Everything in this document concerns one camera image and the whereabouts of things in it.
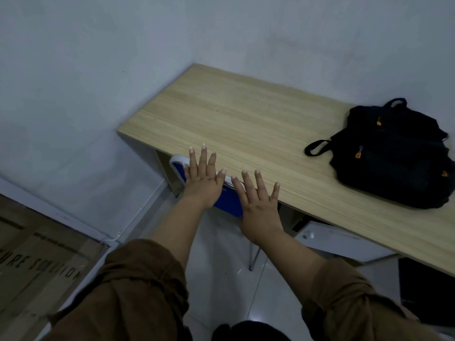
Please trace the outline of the brown cardboard box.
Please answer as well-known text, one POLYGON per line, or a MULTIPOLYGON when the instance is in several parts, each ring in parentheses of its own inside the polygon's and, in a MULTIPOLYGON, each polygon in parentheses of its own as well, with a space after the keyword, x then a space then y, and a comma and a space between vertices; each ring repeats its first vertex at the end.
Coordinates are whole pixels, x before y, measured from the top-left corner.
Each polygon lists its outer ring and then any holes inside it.
POLYGON ((33 341, 107 248, 0 194, 0 341, 33 341))

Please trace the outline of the brown shirt sleeve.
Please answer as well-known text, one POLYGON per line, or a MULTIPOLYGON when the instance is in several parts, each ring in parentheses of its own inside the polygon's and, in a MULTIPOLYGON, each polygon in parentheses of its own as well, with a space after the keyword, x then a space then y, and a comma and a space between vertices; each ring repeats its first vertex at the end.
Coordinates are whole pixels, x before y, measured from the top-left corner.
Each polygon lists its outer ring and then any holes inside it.
POLYGON ((342 259, 322 265, 301 315, 314 341, 443 341, 342 259))
POLYGON ((111 252, 72 303, 49 316, 42 341, 192 341, 185 273, 158 243, 137 239, 111 252))

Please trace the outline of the brown left shirt sleeve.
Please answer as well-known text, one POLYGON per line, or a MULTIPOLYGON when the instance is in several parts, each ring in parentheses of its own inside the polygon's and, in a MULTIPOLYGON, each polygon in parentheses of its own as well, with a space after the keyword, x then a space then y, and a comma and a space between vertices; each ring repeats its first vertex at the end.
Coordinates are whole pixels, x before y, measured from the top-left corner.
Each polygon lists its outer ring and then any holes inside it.
POLYGON ((111 252, 72 303, 49 316, 42 341, 192 341, 185 273, 158 243, 137 239, 111 252))

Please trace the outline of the person's left hand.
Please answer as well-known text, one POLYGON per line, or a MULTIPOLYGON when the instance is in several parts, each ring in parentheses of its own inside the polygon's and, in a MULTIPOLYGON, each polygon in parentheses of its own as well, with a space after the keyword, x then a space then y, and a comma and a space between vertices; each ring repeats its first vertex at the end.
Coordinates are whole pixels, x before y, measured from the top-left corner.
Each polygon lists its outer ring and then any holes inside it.
POLYGON ((215 182, 218 171, 216 170, 216 152, 207 155, 207 171, 198 172, 198 162, 194 148, 189 149, 190 181, 186 181, 184 198, 193 200, 203 210, 211 208, 218 201, 222 190, 217 189, 215 182))

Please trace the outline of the blue chair with white frame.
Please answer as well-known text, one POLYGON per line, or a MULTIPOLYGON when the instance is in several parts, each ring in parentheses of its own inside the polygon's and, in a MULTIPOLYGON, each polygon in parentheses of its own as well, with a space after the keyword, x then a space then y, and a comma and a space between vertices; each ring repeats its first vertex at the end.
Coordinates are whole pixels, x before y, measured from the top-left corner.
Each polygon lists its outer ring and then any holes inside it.
MULTIPOLYGON (((170 158, 169 164, 174 173, 179 177, 183 185, 186 185, 184 166, 189 166, 190 159, 188 157, 185 157, 184 155, 175 154, 170 158)), ((225 177, 221 196, 218 199, 218 201, 214 204, 214 206, 236 218, 242 217, 241 202, 229 176, 225 177)), ((250 242, 248 260, 248 269, 250 271, 254 270, 255 263, 259 257, 260 251, 261 249, 259 247, 255 246, 252 242, 250 242)))

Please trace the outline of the white drawer cabinet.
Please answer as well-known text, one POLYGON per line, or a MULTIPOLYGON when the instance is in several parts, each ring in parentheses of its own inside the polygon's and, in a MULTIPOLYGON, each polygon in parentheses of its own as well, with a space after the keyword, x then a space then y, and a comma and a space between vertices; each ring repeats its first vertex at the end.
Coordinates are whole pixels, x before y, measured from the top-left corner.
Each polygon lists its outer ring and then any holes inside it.
POLYGON ((397 253, 344 229, 310 221, 295 237, 310 248, 367 263, 397 253))

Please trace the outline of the person's right forearm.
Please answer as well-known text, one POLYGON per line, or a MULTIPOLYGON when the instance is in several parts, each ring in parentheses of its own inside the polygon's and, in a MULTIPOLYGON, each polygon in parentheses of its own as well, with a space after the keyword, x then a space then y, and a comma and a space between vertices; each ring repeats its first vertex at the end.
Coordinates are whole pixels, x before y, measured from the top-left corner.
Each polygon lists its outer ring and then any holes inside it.
POLYGON ((326 259, 299 243, 282 228, 269 227, 250 235, 284 278, 303 305, 310 299, 311 287, 326 259))

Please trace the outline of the person's right hand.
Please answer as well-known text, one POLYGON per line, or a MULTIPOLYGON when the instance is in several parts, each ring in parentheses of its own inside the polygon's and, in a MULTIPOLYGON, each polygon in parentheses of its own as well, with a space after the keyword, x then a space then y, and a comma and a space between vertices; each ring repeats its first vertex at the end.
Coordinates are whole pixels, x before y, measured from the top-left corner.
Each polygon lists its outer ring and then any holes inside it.
POLYGON ((236 190, 242 206, 242 219, 240 229, 242 234, 252 243, 266 250, 274 238, 283 233, 282 224, 278 214, 278 204, 272 204, 262 174, 259 170, 254 172, 258 202, 248 202, 246 191, 239 178, 231 176, 231 181, 236 190))

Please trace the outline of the brown right shirt sleeve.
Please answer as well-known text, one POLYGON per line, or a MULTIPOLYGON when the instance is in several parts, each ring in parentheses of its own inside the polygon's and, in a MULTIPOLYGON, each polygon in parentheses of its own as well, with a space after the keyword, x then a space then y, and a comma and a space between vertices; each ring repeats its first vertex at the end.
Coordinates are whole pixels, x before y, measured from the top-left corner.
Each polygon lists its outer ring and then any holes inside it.
POLYGON ((342 259, 322 265, 301 315, 314 341, 443 341, 342 259))

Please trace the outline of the person's left forearm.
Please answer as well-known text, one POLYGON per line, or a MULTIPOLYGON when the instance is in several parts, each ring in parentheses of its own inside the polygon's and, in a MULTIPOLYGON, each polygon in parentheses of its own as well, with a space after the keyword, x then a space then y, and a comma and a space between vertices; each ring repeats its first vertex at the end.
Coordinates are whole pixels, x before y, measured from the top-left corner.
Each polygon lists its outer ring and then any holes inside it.
POLYGON ((197 196, 182 197, 153 229, 147 239, 166 248, 186 269, 191 247, 206 209, 211 208, 197 196))

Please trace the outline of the black backpack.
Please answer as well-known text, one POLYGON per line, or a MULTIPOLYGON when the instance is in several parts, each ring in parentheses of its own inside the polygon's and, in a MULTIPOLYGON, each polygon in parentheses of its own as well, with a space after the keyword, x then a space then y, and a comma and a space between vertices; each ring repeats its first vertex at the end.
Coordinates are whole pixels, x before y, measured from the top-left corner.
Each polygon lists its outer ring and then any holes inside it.
POLYGON ((437 120, 395 98, 355 106, 344 129, 304 148, 310 157, 331 151, 337 180, 351 188, 418 209, 437 209, 455 191, 449 137, 437 120))

